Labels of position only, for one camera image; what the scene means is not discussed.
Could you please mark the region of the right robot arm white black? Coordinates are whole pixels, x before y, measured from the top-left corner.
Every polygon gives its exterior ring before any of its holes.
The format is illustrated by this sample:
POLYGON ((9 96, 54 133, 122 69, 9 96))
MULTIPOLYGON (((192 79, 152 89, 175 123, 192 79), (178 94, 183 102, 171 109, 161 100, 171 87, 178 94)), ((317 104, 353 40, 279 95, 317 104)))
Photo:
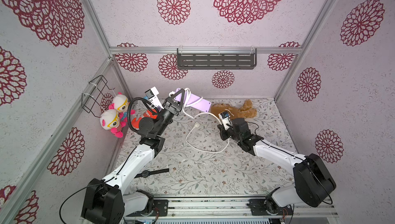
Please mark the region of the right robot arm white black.
POLYGON ((244 152, 267 159, 293 175, 291 185, 276 188, 265 196, 264 208, 269 214, 302 202, 315 208, 336 189, 333 177, 318 155, 306 156, 282 149, 252 134, 243 118, 225 119, 217 127, 222 140, 232 139, 244 152))

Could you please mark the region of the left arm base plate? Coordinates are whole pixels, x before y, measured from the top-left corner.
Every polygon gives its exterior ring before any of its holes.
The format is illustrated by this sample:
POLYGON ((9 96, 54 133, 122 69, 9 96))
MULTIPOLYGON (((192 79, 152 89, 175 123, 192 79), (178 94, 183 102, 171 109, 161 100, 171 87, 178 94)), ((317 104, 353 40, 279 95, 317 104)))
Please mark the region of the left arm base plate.
POLYGON ((168 215, 169 201, 166 199, 154 199, 150 211, 139 211, 127 215, 127 217, 165 217, 168 215))

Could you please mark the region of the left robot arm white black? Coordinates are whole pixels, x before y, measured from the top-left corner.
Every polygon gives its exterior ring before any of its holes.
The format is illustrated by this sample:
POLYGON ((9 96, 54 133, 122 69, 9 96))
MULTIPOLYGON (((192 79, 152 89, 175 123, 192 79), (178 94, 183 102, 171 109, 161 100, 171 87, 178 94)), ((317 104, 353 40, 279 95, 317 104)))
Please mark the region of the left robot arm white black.
POLYGON ((139 172, 160 153, 165 142, 161 135, 182 112, 184 104, 185 90, 181 88, 163 101, 160 111, 152 111, 153 117, 142 118, 138 128, 127 118, 129 128, 141 136, 139 144, 112 173, 103 179, 92 179, 84 188, 82 218, 94 224, 118 224, 130 214, 153 212, 152 194, 143 190, 129 195, 125 192, 139 172))

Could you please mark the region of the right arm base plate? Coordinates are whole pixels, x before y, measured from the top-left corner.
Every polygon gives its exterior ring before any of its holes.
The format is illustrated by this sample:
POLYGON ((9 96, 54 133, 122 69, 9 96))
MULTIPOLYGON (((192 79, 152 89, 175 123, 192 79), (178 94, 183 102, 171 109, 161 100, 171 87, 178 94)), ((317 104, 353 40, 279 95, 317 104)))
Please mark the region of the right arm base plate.
POLYGON ((253 216, 291 216, 294 213, 291 205, 279 207, 274 202, 266 199, 253 198, 246 205, 249 207, 253 216))

